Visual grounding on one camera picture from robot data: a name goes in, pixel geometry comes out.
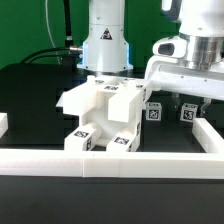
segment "cube with marker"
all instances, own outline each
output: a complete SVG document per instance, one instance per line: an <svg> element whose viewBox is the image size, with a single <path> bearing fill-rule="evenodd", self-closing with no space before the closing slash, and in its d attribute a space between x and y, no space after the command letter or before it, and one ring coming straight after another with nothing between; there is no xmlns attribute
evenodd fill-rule
<svg viewBox="0 0 224 224"><path fill-rule="evenodd" d="M146 120L149 121L161 121L162 117L162 105L156 102L146 103Z"/></svg>
<svg viewBox="0 0 224 224"><path fill-rule="evenodd" d="M185 103L181 109L180 120L185 122L193 122L197 116L198 105Z"/></svg>

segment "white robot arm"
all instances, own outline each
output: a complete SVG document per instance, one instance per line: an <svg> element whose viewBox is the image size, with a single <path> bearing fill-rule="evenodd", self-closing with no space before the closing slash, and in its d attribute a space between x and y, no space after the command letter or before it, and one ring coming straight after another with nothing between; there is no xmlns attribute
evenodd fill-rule
<svg viewBox="0 0 224 224"><path fill-rule="evenodd" d="M224 1L163 0L162 11L181 22L179 36L154 45L145 78L156 90L224 100Z"/></svg>
<svg viewBox="0 0 224 224"><path fill-rule="evenodd" d="M133 69L123 36L124 6L124 0L89 0L89 36L78 68L112 73Z"/></svg>

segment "black cable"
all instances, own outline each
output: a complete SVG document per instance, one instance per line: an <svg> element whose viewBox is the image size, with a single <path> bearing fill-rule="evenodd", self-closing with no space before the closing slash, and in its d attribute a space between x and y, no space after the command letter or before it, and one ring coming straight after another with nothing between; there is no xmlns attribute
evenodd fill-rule
<svg viewBox="0 0 224 224"><path fill-rule="evenodd" d="M69 46L74 44L73 43L73 39L72 39L70 3L69 3L69 0L64 0L64 11L65 11L65 31L66 31L65 46L69 47Z"/></svg>
<svg viewBox="0 0 224 224"><path fill-rule="evenodd" d="M59 54L59 55L55 55L55 54L48 54L48 55L40 55L38 57L33 58L32 60L29 61L29 64L32 64L32 62L41 59L41 58L50 58L50 57L63 57L63 56L69 56L69 57L74 57L74 58L79 58L79 54Z"/></svg>
<svg viewBox="0 0 224 224"><path fill-rule="evenodd" d="M70 49L68 47L56 47L56 48L50 48L50 49L40 50L40 51L37 51L37 52L35 52L33 54L30 54L29 56L27 56L26 58L24 58L20 63L24 64L28 60L30 60L31 58L33 58L33 57L35 57L37 55L40 55L40 54L49 53L49 52L55 52L55 51L69 51L69 50Z"/></svg>

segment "small cube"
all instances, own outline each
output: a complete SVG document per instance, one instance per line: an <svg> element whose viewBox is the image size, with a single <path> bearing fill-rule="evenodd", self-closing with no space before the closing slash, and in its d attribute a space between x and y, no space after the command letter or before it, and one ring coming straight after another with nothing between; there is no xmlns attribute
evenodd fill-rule
<svg viewBox="0 0 224 224"><path fill-rule="evenodd" d="M0 138L8 130L8 118L6 113L0 113Z"/></svg>
<svg viewBox="0 0 224 224"><path fill-rule="evenodd" d="M146 120L161 121L162 105L161 103L147 102L146 103Z"/></svg>
<svg viewBox="0 0 224 224"><path fill-rule="evenodd" d="M198 105L185 103L181 109L180 120L185 122L193 122L197 115Z"/></svg>
<svg viewBox="0 0 224 224"><path fill-rule="evenodd" d="M91 150L94 147L92 135L93 133L76 129L65 138L64 150L71 152Z"/></svg>

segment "green backdrop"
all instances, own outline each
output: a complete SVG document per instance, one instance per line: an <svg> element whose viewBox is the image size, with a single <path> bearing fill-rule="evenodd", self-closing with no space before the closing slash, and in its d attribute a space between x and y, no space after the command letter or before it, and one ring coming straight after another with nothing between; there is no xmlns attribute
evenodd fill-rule
<svg viewBox="0 0 224 224"><path fill-rule="evenodd" d="M88 0L70 0L75 44L88 36ZM177 25L160 12L160 0L126 0L125 38L130 62L145 68L152 45L162 37L176 35ZM49 17L56 46L64 46L63 0L49 0ZM27 55L51 48L45 20L45 0L0 1L0 68L20 62ZM36 63L56 63L54 59Z"/></svg>

